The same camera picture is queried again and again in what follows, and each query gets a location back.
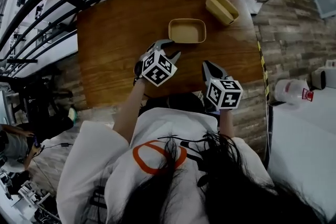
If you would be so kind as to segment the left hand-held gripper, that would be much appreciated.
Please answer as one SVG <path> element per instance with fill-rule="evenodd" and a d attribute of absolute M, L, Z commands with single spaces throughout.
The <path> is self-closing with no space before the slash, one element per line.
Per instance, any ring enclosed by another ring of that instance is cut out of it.
<path fill-rule="evenodd" d="M 153 43 L 134 66 L 134 82 L 145 78 L 153 85 L 160 86 L 173 77 L 177 71 L 175 64 L 181 52 L 176 51 L 167 56 L 164 49 L 174 43 L 171 39 L 160 39 Z"/>

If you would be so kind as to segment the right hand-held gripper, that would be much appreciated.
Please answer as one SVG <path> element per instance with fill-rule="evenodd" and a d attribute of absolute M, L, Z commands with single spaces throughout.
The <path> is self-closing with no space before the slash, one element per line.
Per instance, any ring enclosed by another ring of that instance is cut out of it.
<path fill-rule="evenodd" d="M 243 95 L 237 80 L 225 79 L 226 70 L 208 60 L 202 63 L 203 81 L 207 84 L 206 99 L 215 109 L 236 109 Z"/>

